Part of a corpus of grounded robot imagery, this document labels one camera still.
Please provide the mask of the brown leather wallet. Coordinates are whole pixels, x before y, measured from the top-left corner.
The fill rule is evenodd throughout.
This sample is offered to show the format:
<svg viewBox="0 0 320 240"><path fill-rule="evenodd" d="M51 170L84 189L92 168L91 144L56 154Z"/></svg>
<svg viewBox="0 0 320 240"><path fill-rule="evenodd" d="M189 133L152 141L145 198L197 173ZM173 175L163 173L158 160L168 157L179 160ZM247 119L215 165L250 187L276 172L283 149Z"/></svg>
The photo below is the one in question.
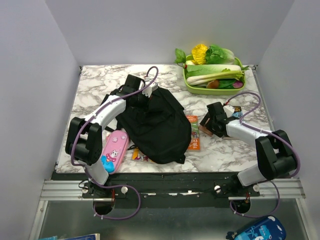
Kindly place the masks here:
<svg viewBox="0 0 320 240"><path fill-rule="evenodd" d="M208 136L212 136L213 133L208 129L208 123L210 122L210 114L209 112L206 113L206 115L203 117L203 119L200 121L198 129L205 133Z"/></svg>

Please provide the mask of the black student backpack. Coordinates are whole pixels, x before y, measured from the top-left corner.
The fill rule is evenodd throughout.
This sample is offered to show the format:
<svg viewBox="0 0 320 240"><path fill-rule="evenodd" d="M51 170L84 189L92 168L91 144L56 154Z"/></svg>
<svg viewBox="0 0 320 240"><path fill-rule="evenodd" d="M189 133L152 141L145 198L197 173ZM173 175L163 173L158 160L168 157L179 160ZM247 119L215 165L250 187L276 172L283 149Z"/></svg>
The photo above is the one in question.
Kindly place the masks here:
<svg viewBox="0 0 320 240"><path fill-rule="evenodd" d="M117 129L124 129L133 144L157 164L185 163L192 127L184 107L173 94L159 87L148 105L129 106L116 118Z"/></svg>

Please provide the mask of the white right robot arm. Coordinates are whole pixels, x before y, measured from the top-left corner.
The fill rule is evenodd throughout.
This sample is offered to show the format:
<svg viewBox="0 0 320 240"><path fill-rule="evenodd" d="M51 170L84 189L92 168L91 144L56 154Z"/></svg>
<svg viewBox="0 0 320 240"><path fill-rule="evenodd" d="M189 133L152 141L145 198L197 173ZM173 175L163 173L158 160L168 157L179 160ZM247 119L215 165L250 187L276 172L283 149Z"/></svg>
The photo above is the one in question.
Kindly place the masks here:
<svg viewBox="0 0 320 240"><path fill-rule="evenodd" d="M241 196L247 192L248 186L286 177L299 168L298 157L285 131L246 126L240 118L229 116L227 106L221 102L209 104L207 110L201 123L211 134L241 140L256 150L257 164L233 175L228 184L234 195Z"/></svg>

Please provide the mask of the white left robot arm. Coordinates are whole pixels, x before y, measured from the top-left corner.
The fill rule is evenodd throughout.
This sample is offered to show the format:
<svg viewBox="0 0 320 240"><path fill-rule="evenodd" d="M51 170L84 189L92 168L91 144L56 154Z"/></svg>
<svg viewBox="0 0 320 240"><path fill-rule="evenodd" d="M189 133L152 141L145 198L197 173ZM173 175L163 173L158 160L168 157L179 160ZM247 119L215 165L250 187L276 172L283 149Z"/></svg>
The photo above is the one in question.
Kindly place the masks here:
<svg viewBox="0 0 320 240"><path fill-rule="evenodd" d="M141 85L143 81L128 75L125 84L113 90L96 110L84 118L74 117L70 121L65 152L70 155L71 164L83 167L89 180L95 182L93 191L101 198L107 197L111 191L111 185L106 182L109 173L100 160L103 130L126 107L147 103L158 84L153 79Z"/></svg>

